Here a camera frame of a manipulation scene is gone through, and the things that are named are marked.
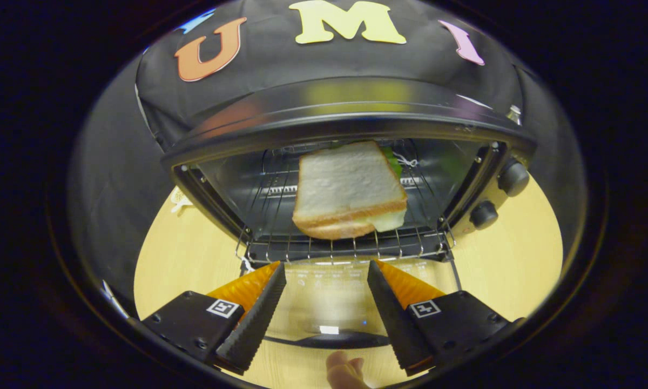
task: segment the white string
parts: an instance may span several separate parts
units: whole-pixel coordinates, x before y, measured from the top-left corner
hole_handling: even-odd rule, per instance
[[[242,256],[240,259],[242,259],[242,262],[245,263],[245,268],[247,271],[245,271],[245,274],[250,274],[254,271],[254,268],[252,267],[252,264],[249,263],[249,260],[245,258],[245,256]]]
[[[406,166],[410,166],[410,167],[416,167],[417,166],[417,159],[407,160],[403,155],[400,155],[400,153],[396,153],[396,152],[392,152],[392,153],[394,153],[394,156],[396,158],[398,158],[399,163],[401,165],[406,165]]]

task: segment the black knob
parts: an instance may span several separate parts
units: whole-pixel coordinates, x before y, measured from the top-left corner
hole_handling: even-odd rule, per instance
[[[482,230],[491,226],[497,221],[497,210],[495,205],[490,201],[484,201],[477,205],[470,213],[470,222],[475,226],[475,229]]]
[[[504,166],[497,184],[499,189],[507,193],[507,196],[514,197],[523,192],[530,179],[531,176],[528,174],[526,167],[512,158]]]

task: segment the wire rack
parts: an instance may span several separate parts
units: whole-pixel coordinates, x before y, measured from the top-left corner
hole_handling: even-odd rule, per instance
[[[382,147],[395,145],[395,148],[412,155],[407,147],[401,147],[403,140],[382,140],[379,143]],[[313,262],[315,264],[334,264],[334,259],[342,257],[353,261],[370,258],[453,260],[451,249],[456,244],[453,233],[438,209],[440,202],[419,164],[403,165],[400,182],[408,194],[408,210],[403,226],[398,229],[335,241],[302,234],[292,222],[298,189],[298,157],[329,146],[311,143],[265,153],[272,158],[262,160],[259,186],[247,204],[252,227],[246,223],[240,231],[236,257],[256,266],[277,260],[290,263],[302,259],[317,259]],[[241,244],[245,245],[242,254]]]

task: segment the pink letter i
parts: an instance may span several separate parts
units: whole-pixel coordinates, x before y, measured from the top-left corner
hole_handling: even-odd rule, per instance
[[[438,22],[443,24],[444,27],[446,27],[449,30],[449,32],[451,32],[451,34],[453,35],[454,40],[458,45],[458,49],[456,49],[458,55],[460,55],[463,59],[467,59],[471,62],[474,62],[475,64],[478,65],[485,64],[484,59],[482,59],[477,54],[477,51],[475,51],[475,47],[473,47],[473,44],[470,42],[467,32],[443,20],[439,20]]]

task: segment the orange letter u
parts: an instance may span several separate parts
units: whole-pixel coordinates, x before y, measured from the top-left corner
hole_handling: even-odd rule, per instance
[[[223,69],[232,61],[240,51],[240,24],[247,20],[246,17],[233,20],[221,25],[213,33],[221,35],[221,51],[206,62],[199,57],[200,44],[205,41],[206,36],[199,37],[181,47],[175,53],[178,59],[178,74],[183,81],[199,81]]]

